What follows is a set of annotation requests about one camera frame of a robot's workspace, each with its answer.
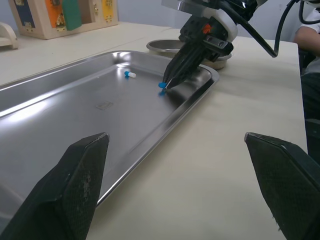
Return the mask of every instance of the white wall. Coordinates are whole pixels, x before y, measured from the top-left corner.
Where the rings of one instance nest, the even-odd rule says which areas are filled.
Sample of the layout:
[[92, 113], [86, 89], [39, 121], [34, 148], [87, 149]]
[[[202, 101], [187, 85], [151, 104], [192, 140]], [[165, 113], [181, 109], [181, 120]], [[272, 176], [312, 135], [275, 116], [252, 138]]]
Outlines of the white wall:
[[[289, 0], [269, 0], [254, 13], [250, 23], [265, 39], [275, 39], [278, 23], [288, 2]], [[295, 4], [288, 14], [281, 40], [292, 41], [300, 26], [298, 9], [299, 4]], [[305, 15], [311, 10], [311, 7], [306, 6]], [[190, 17], [187, 13], [162, 6], [161, 0], [118, 0], [118, 12], [120, 21], [172, 28], [181, 28]], [[0, 22], [5, 22], [17, 30], [8, 0], [0, 0]], [[240, 26], [239, 36], [250, 35]]]
[[15, 31], [18, 30], [8, 0], [0, 0], [0, 22], [9, 24]]

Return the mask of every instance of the orange component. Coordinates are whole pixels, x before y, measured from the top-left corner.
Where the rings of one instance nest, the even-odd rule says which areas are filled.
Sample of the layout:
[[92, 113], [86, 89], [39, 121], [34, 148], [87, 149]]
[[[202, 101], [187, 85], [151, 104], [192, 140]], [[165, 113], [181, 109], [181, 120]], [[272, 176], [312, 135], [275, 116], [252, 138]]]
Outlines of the orange component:
[[203, 33], [204, 34], [208, 34], [208, 33], [210, 33], [211, 32], [211, 29], [212, 29], [212, 27], [210, 26], [210, 24], [209, 23], [207, 23], [205, 26], [204, 26], [204, 28], [203, 28]]
[[60, 23], [62, 18], [62, 0], [60, 4], [55, 6], [52, 4], [51, 0], [45, 0], [46, 9], [48, 11], [51, 27], [54, 29], [57, 26], [57, 21]]

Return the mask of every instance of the white object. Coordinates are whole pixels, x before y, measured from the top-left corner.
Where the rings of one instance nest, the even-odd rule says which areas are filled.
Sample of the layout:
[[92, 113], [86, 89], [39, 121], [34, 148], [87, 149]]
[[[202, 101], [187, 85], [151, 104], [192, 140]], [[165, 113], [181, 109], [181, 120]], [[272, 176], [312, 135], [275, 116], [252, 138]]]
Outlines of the white object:
[[222, 9], [216, 10], [206, 7], [203, 11], [203, 16], [208, 19], [214, 17], [225, 28], [225, 30], [228, 32], [228, 42], [232, 43], [232, 41], [237, 37], [237, 25]]
[[18, 48], [18, 39], [13, 29], [6, 23], [0, 22], [0, 47], [11, 46]]
[[135, 73], [130, 72], [130, 71], [126, 71], [124, 74], [125, 74], [127, 77], [130, 77], [130, 78], [133, 78], [133, 79], [135, 79], [136, 76], [137, 76]]
[[[121, 23], [48, 41], [21, 37], [23, 51], [0, 52], [0, 83], [103, 52], [148, 52], [148, 42], [177, 39], [179, 31]], [[244, 136], [269, 135], [307, 151], [297, 45], [281, 42], [277, 58], [252, 38], [238, 36], [233, 45], [212, 91], [97, 208], [87, 240], [285, 240]]]

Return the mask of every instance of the person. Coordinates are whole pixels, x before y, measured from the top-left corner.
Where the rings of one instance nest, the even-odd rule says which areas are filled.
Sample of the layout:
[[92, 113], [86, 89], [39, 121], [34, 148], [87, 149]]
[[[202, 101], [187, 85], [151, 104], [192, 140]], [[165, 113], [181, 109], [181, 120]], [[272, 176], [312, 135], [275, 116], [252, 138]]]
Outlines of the person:
[[[306, 20], [320, 20], [320, 12], [314, 9]], [[301, 85], [305, 119], [320, 120], [320, 23], [302, 24], [293, 42], [316, 56], [301, 76]]]

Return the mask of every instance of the robotic arm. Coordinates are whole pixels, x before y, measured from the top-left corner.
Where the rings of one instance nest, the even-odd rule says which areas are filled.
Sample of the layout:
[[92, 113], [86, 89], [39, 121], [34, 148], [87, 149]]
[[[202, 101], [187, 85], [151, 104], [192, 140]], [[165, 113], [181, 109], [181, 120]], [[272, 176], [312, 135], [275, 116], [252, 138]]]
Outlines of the robotic arm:
[[[284, 10], [275, 37], [274, 49], [248, 23], [258, 7], [267, 0], [162, 0], [162, 5], [192, 14], [182, 27], [179, 39], [184, 46], [166, 68], [163, 82], [171, 89], [184, 82], [204, 59], [212, 62], [220, 56], [229, 55], [234, 49], [232, 41], [238, 34], [237, 25], [246, 29], [251, 36], [273, 57], [278, 56], [280, 36], [284, 21], [292, 6], [300, 0], [291, 0]], [[304, 1], [300, 2], [299, 18], [303, 19]], [[307, 2], [315, 8], [320, 0]]]

